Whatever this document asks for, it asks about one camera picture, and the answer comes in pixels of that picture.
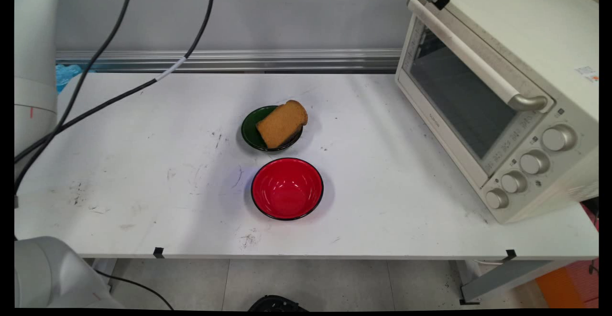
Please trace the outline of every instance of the floor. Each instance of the floor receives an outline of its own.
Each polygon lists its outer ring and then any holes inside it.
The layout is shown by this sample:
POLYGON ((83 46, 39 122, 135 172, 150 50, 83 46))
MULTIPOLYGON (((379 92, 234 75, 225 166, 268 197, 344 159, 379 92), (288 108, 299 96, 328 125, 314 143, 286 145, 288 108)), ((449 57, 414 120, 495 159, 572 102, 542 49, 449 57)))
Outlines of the floor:
MULTIPOLYGON (((156 290, 177 310, 245 311, 265 294, 309 311, 548 307, 535 282, 480 305, 459 305, 459 273, 448 261, 124 259, 113 275, 156 290)), ((125 307, 167 309, 140 287, 111 285, 125 307)))

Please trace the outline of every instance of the toast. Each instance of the toast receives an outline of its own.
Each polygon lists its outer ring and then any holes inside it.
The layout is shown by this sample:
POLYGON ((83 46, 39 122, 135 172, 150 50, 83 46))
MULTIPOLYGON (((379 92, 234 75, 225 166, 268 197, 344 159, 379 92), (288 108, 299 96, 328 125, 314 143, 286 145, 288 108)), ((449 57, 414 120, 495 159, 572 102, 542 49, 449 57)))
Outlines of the toast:
POLYGON ((276 107, 255 126, 270 149, 278 148, 308 123, 306 109, 295 100, 276 107))

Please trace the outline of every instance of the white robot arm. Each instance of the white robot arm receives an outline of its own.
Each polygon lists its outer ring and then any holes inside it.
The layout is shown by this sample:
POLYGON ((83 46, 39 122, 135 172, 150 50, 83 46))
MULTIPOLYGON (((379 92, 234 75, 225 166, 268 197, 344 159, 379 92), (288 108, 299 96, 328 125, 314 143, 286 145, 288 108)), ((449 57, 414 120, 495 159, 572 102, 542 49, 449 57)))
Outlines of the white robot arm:
MULTIPOLYGON (((15 155, 57 123, 56 10, 57 0, 15 0, 15 155)), ((122 306, 70 247, 39 237, 15 242, 15 307, 122 306)))
POLYGON ((55 13, 57 0, 15 0, 15 155, 57 122, 55 13))

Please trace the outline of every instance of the table leg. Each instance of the table leg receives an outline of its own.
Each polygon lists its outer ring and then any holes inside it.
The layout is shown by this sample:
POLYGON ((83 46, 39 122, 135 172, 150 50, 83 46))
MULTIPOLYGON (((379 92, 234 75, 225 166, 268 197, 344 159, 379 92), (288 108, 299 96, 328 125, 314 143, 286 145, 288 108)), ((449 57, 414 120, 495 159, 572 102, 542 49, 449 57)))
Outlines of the table leg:
POLYGON ((472 260, 458 262, 463 285, 461 293, 464 303, 478 302, 492 294, 510 290, 548 272, 564 267, 571 261, 510 260, 493 270, 478 276, 472 260))

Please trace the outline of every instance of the gray wall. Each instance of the gray wall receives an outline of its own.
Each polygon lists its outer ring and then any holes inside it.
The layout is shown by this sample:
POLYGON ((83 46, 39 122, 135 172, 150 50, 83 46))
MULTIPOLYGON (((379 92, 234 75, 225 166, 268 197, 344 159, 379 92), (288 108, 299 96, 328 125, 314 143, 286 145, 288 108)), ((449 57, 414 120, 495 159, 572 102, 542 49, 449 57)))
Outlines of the gray wall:
MULTIPOLYGON (((57 50, 96 50, 123 0, 59 0, 57 50)), ((110 51, 189 48, 208 0, 131 0, 110 51)), ((197 50, 402 48, 406 0, 215 0, 197 50)))

